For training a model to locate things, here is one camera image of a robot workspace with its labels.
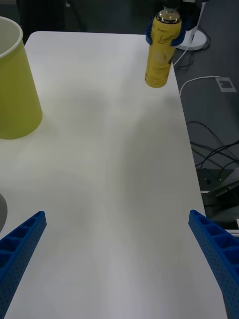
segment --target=cable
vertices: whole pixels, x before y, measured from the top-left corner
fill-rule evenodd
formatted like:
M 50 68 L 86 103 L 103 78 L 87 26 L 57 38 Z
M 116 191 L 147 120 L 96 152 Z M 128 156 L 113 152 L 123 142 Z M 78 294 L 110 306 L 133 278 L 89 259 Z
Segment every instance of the cable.
M 199 153 L 198 151 L 196 151 L 195 149 L 192 148 L 192 151 L 195 152 L 196 154 L 200 155 L 201 157 L 206 159 L 206 156 L 202 155 L 201 153 Z M 219 165 L 218 163 L 216 163 L 215 161 L 213 161 L 212 159 L 208 159 L 211 163 L 213 163 L 214 165 L 217 165 L 220 168 L 223 168 L 221 165 Z
M 204 149 L 204 150 L 211 151 L 211 152 L 214 151 L 214 149 L 211 148 L 211 147 L 209 147 L 209 146 L 201 145 L 201 144 L 198 144 L 198 143 L 195 143 L 195 142 L 192 142 L 192 141 L 190 141 L 190 143 L 191 143 L 192 145 L 198 146 L 199 148 L 202 148 L 202 149 Z M 226 158 L 228 158 L 228 159 L 231 159 L 231 160 L 235 160 L 233 157 L 231 157 L 231 156 L 229 156 L 229 155 L 227 155 L 227 154 L 224 154 L 224 153 L 219 153 L 219 155 L 222 155 L 222 156 L 224 156 L 224 157 L 226 157 Z
M 224 169 L 225 169 L 227 166 L 229 166 L 229 165 L 231 165 L 231 164 L 233 164 L 233 163 L 235 163 L 235 162 L 237 162 L 237 161 L 239 161 L 239 160 L 234 160 L 234 161 L 228 163 L 227 165 L 225 165 L 225 166 L 220 170 L 217 179 L 219 179 L 219 177 L 221 176 L 222 172 L 224 171 Z
M 185 85 L 186 85 L 187 83 L 192 82 L 192 81 L 196 81 L 196 80 L 200 80 L 200 79 L 210 79 L 210 78 L 221 78 L 221 76 L 219 76 L 219 75 L 200 76 L 199 78 L 195 78 L 195 79 L 188 80 L 188 81 L 185 82 L 185 83 L 183 84 L 183 86 L 181 87 L 180 92 L 179 92 L 179 95 L 182 94 L 182 90 L 183 90 L 183 88 L 185 87 Z
M 189 46 L 186 47 L 185 51 L 184 51 L 183 54 L 177 59 L 177 61 L 176 61 L 175 63 L 173 63 L 173 66 L 176 65 L 176 64 L 178 63 L 178 61 L 181 60 L 181 58 L 182 58 L 182 57 L 184 56 L 184 54 L 188 51 L 188 49 L 189 49 Z
M 226 150 L 226 149 L 228 149 L 228 148 L 230 148 L 230 147 L 232 147 L 232 146 L 234 146 L 234 145 L 237 145 L 237 144 L 239 144 L 239 140 L 236 141 L 235 143 L 232 143 L 232 144 L 226 145 L 226 146 L 224 146 L 224 147 L 220 147 L 220 148 L 215 149 L 213 152 L 211 152 L 211 153 L 207 156 L 206 159 L 204 159 L 201 163 L 197 164 L 196 166 L 201 165 L 200 169 L 202 169 L 203 164 L 205 163 L 206 160 L 208 160 L 208 158 L 210 158 L 211 156 L 214 156 L 214 155 L 216 155 L 217 153 L 220 153 L 220 152 L 222 152 L 222 151 L 224 151 L 224 150 Z
M 207 126 L 205 125 L 204 123 L 202 122 L 198 122 L 198 121 L 189 121 L 186 123 L 187 125 L 189 124 L 199 124 L 199 125 L 202 125 L 203 127 L 205 127 L 214 137 L 215 139 L 217 139 L 219 141 L 219 143 L 222 145 L 222 146 L 225 146 L 223 144 L 223 142 L 219 139 L 219 137 Z M 239 160 L 236 155 L 234 155 L 230 150 L 227 151 L 228 153 L 230 153 L 236 160 Z
M 194 63 L 194 52 L 193 51 L 190 51 L 190 57 L 189 57 L 189 60 L 188 60 L 188 64 L 184 64 L 184 65 L 179 65 L 177 66 L 177 70 L 179 71 L 187 71 L 189 69 L 189 67 L 191 65 L 193 65 Z

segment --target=gray object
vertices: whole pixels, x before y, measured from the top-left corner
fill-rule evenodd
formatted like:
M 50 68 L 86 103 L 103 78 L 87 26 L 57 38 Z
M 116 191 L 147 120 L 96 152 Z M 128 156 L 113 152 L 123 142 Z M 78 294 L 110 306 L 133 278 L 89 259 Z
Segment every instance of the gray object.
M 239 219 L 239 168 L 218 187 L 203 194 L 206 216 L 214 222 L 233 222 Z
M 6 223 L 7 217 L 7 204 L 5 198 L 0 194 L 0 231 Z

